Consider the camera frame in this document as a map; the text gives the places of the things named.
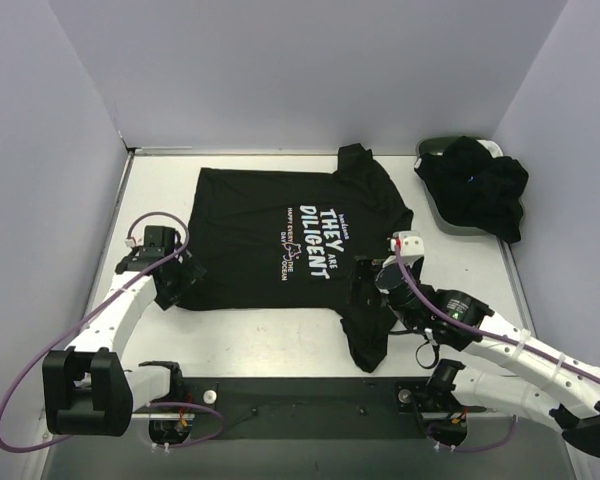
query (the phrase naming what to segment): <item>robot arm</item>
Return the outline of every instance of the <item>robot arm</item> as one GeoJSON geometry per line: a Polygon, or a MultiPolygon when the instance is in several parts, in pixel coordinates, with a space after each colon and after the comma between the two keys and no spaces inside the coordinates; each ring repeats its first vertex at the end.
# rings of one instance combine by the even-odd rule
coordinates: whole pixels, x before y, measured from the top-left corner
{"type": "Polygon", "coordinates": [[[191,258],[173,259],[124,285],[148,265],[172,254],[177,233],[145,228],[144,246],[134,247],[116,268],[107,297],[122,294],[65,350],[47,354],[42,364],[49,431],[57,434],[122,435],[132,412],[155,399],[180,397],[182,373],[173,362],[145,362],[124,369],[120,357],[138,320],[154,301],[166,310],[204,274],[191,258]]]}
{"type": "Polygon", "coordinates": [[[576,448],[600,457],[600,367],[532,338],[470,295],[436,291],[407,277],[405,265],[416,271],[424,255],[416,232],[398,232],[391,247],[396,255],[383,263],[375,282],[405,327],[515,374],[488,375],[442,360],[429,380],[429,392],[543,423],[576,448]]]}

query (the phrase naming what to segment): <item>white table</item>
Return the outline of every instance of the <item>white table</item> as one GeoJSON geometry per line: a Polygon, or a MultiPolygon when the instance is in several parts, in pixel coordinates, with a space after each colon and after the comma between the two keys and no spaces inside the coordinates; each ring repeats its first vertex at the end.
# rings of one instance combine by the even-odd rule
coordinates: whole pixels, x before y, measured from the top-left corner
{"type": "MultiPolygon", "coordinates": [[[[529,328],[519,310],[515,268],[508,247],[490,235],[456,237],[436,227],[420,179],[413,172],[415,157],[376,157],[414,211],[413,229],[425,242],[422,280],[436,288],[465,291],[504,315],[518,327],[529,328]]],[[[201,167],[245,170],[332,172],[335,156],[182,155],[143,156],[133,160],[123,188],[117,220],[108,244],[93,299],[100,302],[109,287],[115,264],[128,253],[124,244],[131,222],[141,214],[163,210],[188,222],[201,167]]],[[[166,218],[147,222],[175,226],[166,218]]],[[[138,227],[141,235],[144,224],[138,227]]],[[[417,336],[389,339],[389,352],[370,376],[428,376],[415,362],[417,336]]],[[[421,352],[423,362],[429,351],[421,352]]],[[[500,369],[443,347],[443,358],[498,373],[500,369]]],[[[324,309],[223,310],[166,312],[149,307],[139,321],[122,357],[125,366],[146,360],[171,360],[187,377],[362,377],[353,363],[339,316],[324,309]]]]}

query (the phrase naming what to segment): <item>gray wall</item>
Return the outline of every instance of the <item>gray wall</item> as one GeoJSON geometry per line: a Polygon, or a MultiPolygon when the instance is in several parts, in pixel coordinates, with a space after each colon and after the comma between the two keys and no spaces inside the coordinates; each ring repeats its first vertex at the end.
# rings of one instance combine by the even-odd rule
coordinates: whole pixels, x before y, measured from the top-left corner
{"type": "Polygon", "coordinates": [[[514,254],[538,335],[600,364],[600,0],[568,3],[496,140],[531,176],[514,254]]]}
{"type": "Polygon", "coordinates": [[[490,136],[565,0],[51,0],[132,146],[490,136]]]}
{"type": "MultiPolygon", "coordinates": [[[[125,158],[49,5],[0,2],[0,398],[81,316],[125,158]]],[[[32,378],[4,437],[30,445],[41,406],[32,378]]],[[[19,478],[23,460],[0,451],[0,479],[19,478]]]]}

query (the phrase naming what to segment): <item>black cloth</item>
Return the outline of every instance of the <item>black cloth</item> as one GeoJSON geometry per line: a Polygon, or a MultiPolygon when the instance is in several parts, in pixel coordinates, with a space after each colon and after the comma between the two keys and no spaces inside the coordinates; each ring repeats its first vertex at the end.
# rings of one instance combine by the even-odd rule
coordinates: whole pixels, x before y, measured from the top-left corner
{"type": "Polygon", "coordinates": [[[493,158],[476,140],[460,137],[442,155],[423,154],[416,172],[448,223],[520,241],[519,198],[529,174],[518,160],[493,158]]]}
{"type": "Polygon", "coordinates": [[[339,150],[333,174],[204,168],[188,250],[207,273],[179,306],[333,309],[355,363],[373,371],[396,318],[378,302],[348,302],[355,257],[387,257],[387,237],[412,218],[359,144],[339,150]]]}

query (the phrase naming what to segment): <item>black t-shirt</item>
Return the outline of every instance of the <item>black t-shirt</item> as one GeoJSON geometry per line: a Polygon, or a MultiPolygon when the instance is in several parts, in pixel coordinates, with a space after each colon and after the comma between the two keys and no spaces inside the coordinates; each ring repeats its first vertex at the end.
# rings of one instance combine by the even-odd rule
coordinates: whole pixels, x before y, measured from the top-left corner
{"type": "Polygon", "coordinates": [[[188,250],[207,274],[179,306],[333,309],[356,364],[372,371],[395,317],[386,307],[349,304],[355,259],[388,256],[387,237],[410,229],[412,217],[359,144],[339,150],[333,174],[204,168],[188,250]]]}

